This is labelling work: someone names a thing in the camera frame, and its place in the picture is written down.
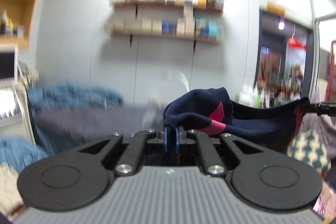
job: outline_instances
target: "navy blue garment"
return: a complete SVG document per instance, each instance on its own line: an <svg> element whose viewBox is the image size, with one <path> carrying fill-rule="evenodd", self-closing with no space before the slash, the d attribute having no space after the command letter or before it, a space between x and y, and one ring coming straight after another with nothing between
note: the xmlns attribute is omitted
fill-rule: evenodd
<svg viewBox="0 0 336 224"><path fill-rule="evenodd" d="M192 90L170 103L164 111L165 126L172 131L201 130L211 137L230 133L283 152L302 122L300 106L308 98L280 107L257 109L230 100L225 88Z"/></svg>

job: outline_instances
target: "patterned fabric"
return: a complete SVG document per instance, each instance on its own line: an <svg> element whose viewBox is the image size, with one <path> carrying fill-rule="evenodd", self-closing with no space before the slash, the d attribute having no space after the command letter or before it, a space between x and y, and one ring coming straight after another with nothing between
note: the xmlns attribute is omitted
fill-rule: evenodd
<svg viewBox="0 0 336 224"><path fill-rule="evenodd" d="M23 205L22 198L17 190L18 173L8 164L0 164L0 212L5 216L14 212Z"/></svg>
<svg viewBox="0 0 336 224"><path fill-rule="evenodd" d="M288 146L287 156L309 164L320 174L331 167L326 147L313 129L299 132Z"/></svg>

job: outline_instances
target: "gray ribbed panel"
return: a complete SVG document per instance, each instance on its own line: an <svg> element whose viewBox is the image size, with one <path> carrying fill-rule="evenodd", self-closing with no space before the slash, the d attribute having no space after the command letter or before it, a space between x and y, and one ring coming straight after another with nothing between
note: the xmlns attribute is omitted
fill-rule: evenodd
<svg viewBox="0 0 336 224"><path fill-rule="evenodd" d="M198 167L143 167L119 178L96 203L66 213L29 208L15 224L320 224L311 210L273 214L231 193L225 181Z"/></svg>

